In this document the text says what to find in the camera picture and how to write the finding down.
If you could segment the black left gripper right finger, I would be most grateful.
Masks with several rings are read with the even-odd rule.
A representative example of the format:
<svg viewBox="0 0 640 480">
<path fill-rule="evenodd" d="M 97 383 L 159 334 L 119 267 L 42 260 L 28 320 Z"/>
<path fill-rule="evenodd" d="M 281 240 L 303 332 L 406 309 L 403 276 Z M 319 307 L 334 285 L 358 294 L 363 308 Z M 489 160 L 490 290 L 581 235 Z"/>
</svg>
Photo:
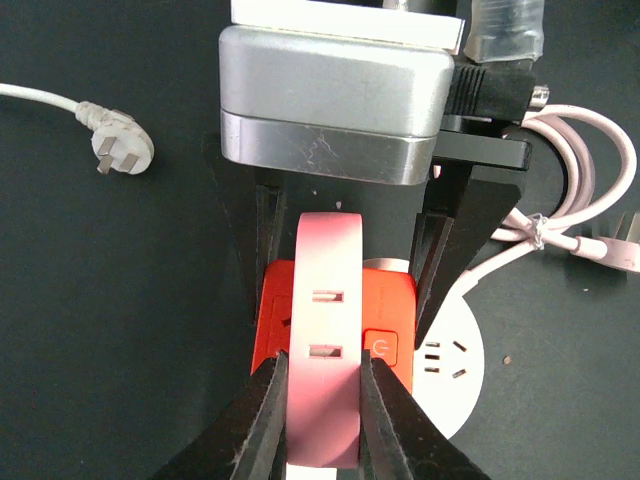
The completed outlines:
<svg viewBox="0 0 640 480">
<path fill-rule="evenodd" d="M 361 479 L 482 479 L 489 476 L 450 443 L 388 364 L 362 352 Z"/>
</svg>

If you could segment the pink plug adapter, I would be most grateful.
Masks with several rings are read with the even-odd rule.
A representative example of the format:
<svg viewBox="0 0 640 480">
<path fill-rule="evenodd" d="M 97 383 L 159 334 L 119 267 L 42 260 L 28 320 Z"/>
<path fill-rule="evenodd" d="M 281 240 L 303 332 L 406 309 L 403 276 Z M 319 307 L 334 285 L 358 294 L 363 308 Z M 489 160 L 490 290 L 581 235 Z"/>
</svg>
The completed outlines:
<svg viewBox="0 0 640 480">
<path fill-rule="evenodd" d="M 362 260 L 360 215 L 301 215 L 285 422 L 291 465 L 338 469 L 358 465 Z"/>
</svg>

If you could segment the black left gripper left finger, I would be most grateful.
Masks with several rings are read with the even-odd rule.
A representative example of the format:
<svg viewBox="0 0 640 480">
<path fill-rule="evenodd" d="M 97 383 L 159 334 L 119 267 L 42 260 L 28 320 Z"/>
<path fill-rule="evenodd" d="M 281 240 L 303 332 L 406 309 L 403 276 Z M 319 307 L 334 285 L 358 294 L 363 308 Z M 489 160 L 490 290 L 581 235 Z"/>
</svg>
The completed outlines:
<svg viewBox="0 0 640 480">
<path fill-rule="evenodd" d="M 264 360 L 214 422 L 153 479 L 283 479 L 288 356 Z"/>
</svg>

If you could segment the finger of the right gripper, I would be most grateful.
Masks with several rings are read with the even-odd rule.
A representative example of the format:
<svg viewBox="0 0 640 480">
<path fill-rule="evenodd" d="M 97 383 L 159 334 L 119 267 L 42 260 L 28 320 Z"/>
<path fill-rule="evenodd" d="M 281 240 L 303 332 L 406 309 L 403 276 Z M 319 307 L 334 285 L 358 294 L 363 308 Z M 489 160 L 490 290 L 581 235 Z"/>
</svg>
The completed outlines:
<svg viewBox="0 0 640 480">
<path fill-rule="evenodd" d="M 284 174 L 226 159 L 219 134 L 203 137 L 202 153 L 230 230 L 249 312 L 256 321 L 266 268 L 279 254 L 287 200 Z"/>
</svg>

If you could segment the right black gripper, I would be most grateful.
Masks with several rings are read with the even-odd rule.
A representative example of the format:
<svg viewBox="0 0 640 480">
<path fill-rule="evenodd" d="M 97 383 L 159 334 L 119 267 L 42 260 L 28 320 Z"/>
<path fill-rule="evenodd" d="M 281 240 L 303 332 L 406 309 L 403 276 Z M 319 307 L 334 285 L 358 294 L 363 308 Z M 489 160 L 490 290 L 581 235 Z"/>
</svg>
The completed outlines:
<svg viewBox="0 0 640 480">
<path fill-rule="evenodd" d="M 413 233 L 415 348 L 454 283 L 521 199 L 531 145 L 506 135 L 521 126 L 535 85 L 524 68 L 454 68 L 432 159 L 434 169 L 443 167 L 427 182 Z"/>
</svg>

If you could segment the red plug adapter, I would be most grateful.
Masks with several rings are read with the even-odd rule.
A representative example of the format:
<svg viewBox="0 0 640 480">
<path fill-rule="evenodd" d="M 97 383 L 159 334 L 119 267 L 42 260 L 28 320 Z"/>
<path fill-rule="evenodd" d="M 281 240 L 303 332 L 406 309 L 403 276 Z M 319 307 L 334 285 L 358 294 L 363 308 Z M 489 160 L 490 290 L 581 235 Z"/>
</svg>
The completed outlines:
<svg viewBox="0 0 640 480">
<path fill-rule="evenodd" d="M 363 347 L 383 359 L 412 390 L 416 285 L 409 262 L 373 258 L 363 262 Z M 276 260 L 266 269 L 251 369 L 289 349 L 294 262 Z"/>
</svg>

